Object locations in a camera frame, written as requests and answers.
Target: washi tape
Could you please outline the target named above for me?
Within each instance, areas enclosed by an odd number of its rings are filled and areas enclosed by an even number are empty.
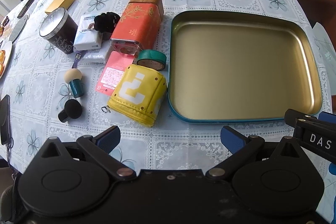
[[[155,50],[143,50],[139,52],[136,64],[159,71],[166,67],[166,61],[167,57],[162,52]]]

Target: tablecloth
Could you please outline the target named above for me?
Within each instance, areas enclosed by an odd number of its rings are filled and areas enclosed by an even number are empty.
[[[9,27],[27,0],[9,13]],[[196,169],[204,172],[223,161],[230,154],[220,142],[223,124],[191,124],[175,117],[164,100],[156,123],[146,128],[117,113],[103,113],[108,97],[95,91],[103,64],[82,63],[85,96],[79,98],[84,111],[77,120],[61,123],[58,112],[66,100],[73,98],[63,75],[71,68],[74,54],[65,55],[39,37],[44,10],[53,0],[36,0],[28,13],[29,20],[13,45],[11,63],[0,80],[2,97],[10,95],[10,126],[13,137],[11,164],[24,171],[43,142],[50,136],[62,141],[74,141],[84,134],[97,135],[111,125],[118,125],[122,139],[112,156],[139,172],[140,169]],[[122,14],[129,0],[76,0],[69,8],[72,18],[79,23],[81,15],[113,11]],[[253,13],[293,21],[306,32],[315,55],[323,93],[321,110],[331,111],[329,82],[323,61],[309,22],[296,0],[163,0],[164,21],[155,49],[164,52],[169,61],[170,25],[173,17],[185,10],[229,10]],[[267,79],[277,75],[265,75]],[[284,121],[229,124],[244,135],[260,135],[266,140],[279,140],[293,134]],[[0,154],[6,149],[0,146]],[[322,176],[326,162],[310,153],[310,158]]]

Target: black phone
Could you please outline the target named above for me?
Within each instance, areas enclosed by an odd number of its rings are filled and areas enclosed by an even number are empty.
[[[9,142],[9,95],[6,95],[1,100],[0,105],[0,138],[1,144],[4,145]]]
[[[26,5],[22,8],[21,12],[19,13],[19,15],[17,16],[17,18],[21,18],[25,15],[25,13],[27,12],[29,6],[33,3],[34,0],[28,0],[28,2],[26,3]]]

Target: yellow pouch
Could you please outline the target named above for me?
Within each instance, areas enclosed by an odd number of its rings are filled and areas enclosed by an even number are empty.
[[[166,91],[167,82],[161,73],[132,64],[125,70],[107,105],[152,127]]]

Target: silver lid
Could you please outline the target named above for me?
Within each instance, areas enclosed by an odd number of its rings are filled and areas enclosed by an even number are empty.
[[[50,39],[63,27],[68,19],[68,11],[59,7],[52,11],[43,21],[40,27],[40,36],[44,39]]]

